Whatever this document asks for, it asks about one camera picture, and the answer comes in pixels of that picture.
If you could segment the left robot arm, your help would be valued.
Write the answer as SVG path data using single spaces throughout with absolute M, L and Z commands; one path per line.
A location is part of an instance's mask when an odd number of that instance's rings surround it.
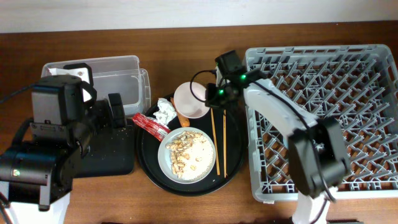
M 1 154 L 1 215 L 6 223 L 63 223 L 73 178 L 95 147 L 104 149 L 127 125 L 121 96 L 97 99 L 93 80 L 78 75 L 86 63 L 30 85 L 33 116 Z

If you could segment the orange carrot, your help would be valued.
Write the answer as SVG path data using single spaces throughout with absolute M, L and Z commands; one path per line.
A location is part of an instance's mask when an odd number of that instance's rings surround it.
M 172 105 L 173 105 L 173 107 L 174 107 L 174 109 L 175 109 L 175 111 L 176 111 L 176 113 L 177 113 L 177 117 L 178 117 L 178 120 L 179 120 L 179 122 L 180 122 L 181 127 L 183 127 L 183 128 L 189 127 L 189 126 L 190 126 L 189 119 L 186 118 L 186 117 L 184 117 L 184 116 L 182 116 L 182 115 L 177 111 L 177 107 L 176 107 L 176 105 L 175 105 L 175 102 L 174 102 L 174 99 L 173 99 L 173 98 L 171 98 L 170 101 L 171 101 L 171 103 L 172 103 Z

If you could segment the wooden chopstick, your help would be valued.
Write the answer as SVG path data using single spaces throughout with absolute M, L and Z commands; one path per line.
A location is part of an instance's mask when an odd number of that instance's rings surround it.
M 227 161 L 226 161 L 226 110 L 223 110 L 223 173 L 224 178 L 227 177 Z
M 216 154 L 216 173 L 218 176 L 220 176 L 220 163 L 218 159 L 218 145 L 217 145 L 217 138 L 216 138 L 216 129 L 215 129 L 215 119 L 214 119 L 214 112 L 213 109 L 210 109 L 211 113 L 211 127 L 212 127 L 212 133 L 213 133 L 213 143 L 215 146 L 215 154 Z

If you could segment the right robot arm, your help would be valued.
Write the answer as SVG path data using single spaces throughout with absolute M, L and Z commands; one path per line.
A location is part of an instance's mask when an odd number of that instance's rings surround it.
M 261 69 L 248 70 L 235 50 L 215 58 L 215 84 L 208 84 L 207 107 L 226 109 L 243 98 L 288 144 L 289 174 L 298 190 L 292 223 L 326 223 L 332 194 L 351 171 L 339 122 L 319 118 L 285 96 Z

